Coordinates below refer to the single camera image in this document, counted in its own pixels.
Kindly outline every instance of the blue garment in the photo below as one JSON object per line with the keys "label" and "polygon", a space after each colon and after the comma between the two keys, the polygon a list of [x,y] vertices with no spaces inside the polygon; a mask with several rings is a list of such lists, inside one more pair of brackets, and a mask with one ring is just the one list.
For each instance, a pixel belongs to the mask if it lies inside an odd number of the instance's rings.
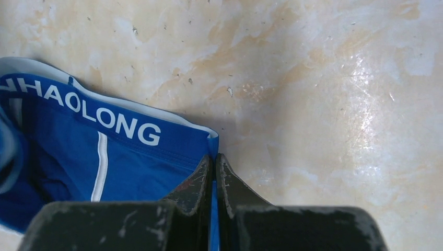
{"label": "blue garment", "polygon": [[0,59],[0,107],[0,224],[20,232],[51,201],[158,200],[218,152],[209,128],[29,59]]}

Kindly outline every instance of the white lettering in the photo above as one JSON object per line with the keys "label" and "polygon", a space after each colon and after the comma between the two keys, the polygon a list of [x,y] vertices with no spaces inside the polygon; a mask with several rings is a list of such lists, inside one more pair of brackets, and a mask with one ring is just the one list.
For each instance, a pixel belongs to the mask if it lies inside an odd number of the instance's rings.
{"label": "white lettering", "polygon": [[[75,97],[75,99],[77,99],[77,107],[74,108],[74,106],[72,106],[71,104],[71,98]],[[66,106],[68,106],[72,111],[74,112],[79,112],[80,111],[80,99],[78,98],[78,95],[76,93],[68,93],[65,96],[65,103]]]}
{"label": "white lettering", "polygon": [[91,121],[96,122],[97,120],[93,117],[90,117],[86,114],[86,101],[82,100],[81,102],[81,115],[83,116],[83,118],[85,119],[89,119]]}
{"label": "white lettering", "polygon": [[59,89],[57,89],[57,86],[51,85],[46,93],[44,94],[45,99],[53,98],[56,99],[59,102],[59,105],[64,106],[62,97],[60,96]]}
{"label": "white lettering", "polygon": [[12,78],[8,78],[6,80],[6,83],[8,84],[8,86],[0,86],[0,90],[7,90],[7,91],[10,91],[10,92],[16,92],[17,91],[17,88],[15,88],[14,81],[12,80]]}
{"label": "white lettering", "polygon": [[160,140],[159,136],[150,133],[149,138],[151,138],[152,141],[147,141],[145,139],[145,137],[143,137],[143,132],[145,131],[146,128],[153,128],[156,133],[161,132],[160,128],[158,126],[151,124],[151,123],[146,123],[146,124],[141,125],[140,128],[138,129],[138,139],[140,139],[140,141],[146,145],[152,145],[152,146],[158,145],[158,141]]}
{"label": "white lettering", "polygon": [[[106,124],[105,122],[103,122],[103,120],[101,118],[101,113],[102,112],[106,112],[111,117],[111,121],[109,121],[109,123]],[[114,125],[115,125],[115,115],[109,109],[106,109],[106,108],[103,108],[103,107],[98,108],[97,109],[97,119],[98,119],[98,122],[100,122],[100,124],[102,124],[106,128],[113,128]]]}
{"label": "white lettering", "polygon": [[128,127],[127,121],[126,121],[124,115],[119,113],[119,115],[117,116],[117,126],[115,127],[115,132],[120,133],[120,129],[123,126],[126,136],[129,139],[132,139],[132,136],[134,135],[134,131],[135,131],[135,126],[137,125],[137,121],[138,121],[137,119],[132,119],[131,126]]}
{"label": "white lettering", "polygon": [[34,81],[36,85],[27,85],[25,84],[25,80],[23,78],[18,78],[18,85],[20,86],[20,89],[22,92],[27,93],[28,89],[27,88],[32,88],[35,89],[37,91],[37,95],[39,95],[40,97],[42,96],[41,94],[41,84],[40,81]]}

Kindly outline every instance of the brand name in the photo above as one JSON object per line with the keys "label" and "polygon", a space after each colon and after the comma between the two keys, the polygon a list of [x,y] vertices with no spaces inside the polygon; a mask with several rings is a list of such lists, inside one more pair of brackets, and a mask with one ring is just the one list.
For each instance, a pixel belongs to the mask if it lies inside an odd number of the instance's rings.
{"label": "brand name", "polygon": [[[160,127],[152,123],[140,124],[136,118],[131,121],[126,119],[124,114],[115,113],[112,110],[99,107],[97,109],[88,110],[87,101],[80,99],[75,92],[68,92],[60,95],[59,89],[55,85],[50,85],[46,90],[42,89],[40,81],[33,81],[33,84],[25,83],[23,78],[17,78],[18,87],[21,92],[36,92],[37,96],[44,99],[56,100],[58,105],[67,107],[75,113],[80,113],[87,120],[99,123],[107,129],[111,129],[118,134],[123,134],[132,139],[136,137],[146,145],[156,146],[160,141]],[[0,90],[9,92],[19,92],[12,78],[6,79],[6,86],[0,86]]]}

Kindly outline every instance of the tile floor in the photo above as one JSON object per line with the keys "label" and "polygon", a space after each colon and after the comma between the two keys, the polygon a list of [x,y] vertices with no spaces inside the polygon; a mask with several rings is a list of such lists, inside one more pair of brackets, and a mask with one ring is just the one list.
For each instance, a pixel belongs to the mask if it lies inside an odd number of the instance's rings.
{"label": "tile floor", "polygon": [[[0,56],[212,127],[272,203],[362,207],[391,250],[438,250],[441,13],[439,0],[1,0]],[[4,251],[18,241],[0,233]]]}

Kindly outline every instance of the blue elastic waistband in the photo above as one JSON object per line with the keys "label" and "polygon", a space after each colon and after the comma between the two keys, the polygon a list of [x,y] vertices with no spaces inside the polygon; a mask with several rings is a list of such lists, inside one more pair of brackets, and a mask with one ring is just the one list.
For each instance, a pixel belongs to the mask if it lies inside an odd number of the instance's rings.
{"label": "blue elastic waistband", "polygon": [[209,133],[91,98],[69,84],[31,74],[0,78],[2,98],[33,98],[138,152],[197,165],[210,152]]}

